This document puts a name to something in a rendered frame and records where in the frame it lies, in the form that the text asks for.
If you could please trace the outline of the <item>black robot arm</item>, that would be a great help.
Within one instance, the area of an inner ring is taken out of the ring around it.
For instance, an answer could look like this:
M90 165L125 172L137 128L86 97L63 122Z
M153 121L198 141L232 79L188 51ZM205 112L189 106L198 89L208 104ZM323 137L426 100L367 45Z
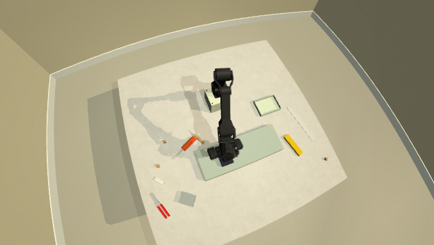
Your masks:
M226 81L231 80L230 86L227 86ZM232 143L235 143L236 138L236 129L230 120L230 95L232 94L233 82L233 74L230 68L215 68L211 91L215 98L220 97L221 119L218 122L218 143L221 144L222 158L226 160L234 159L239 155L239 150L234 149L232 145Z

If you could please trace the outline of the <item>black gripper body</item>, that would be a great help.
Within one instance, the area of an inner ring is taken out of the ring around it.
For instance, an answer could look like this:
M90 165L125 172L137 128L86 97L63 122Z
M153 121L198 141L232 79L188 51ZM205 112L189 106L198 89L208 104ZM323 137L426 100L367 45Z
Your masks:
M232 143L232 145L233 145L234 149L237 149L237 150L243 149L243 144L242 144L240 139L235 139L235 143ZM208 153L210 159L212 160L212 159L217 158L219 155L221 155L221 149L219 147L218 150L215 150L215 148L212 147L212 148L207 149L207 153Z

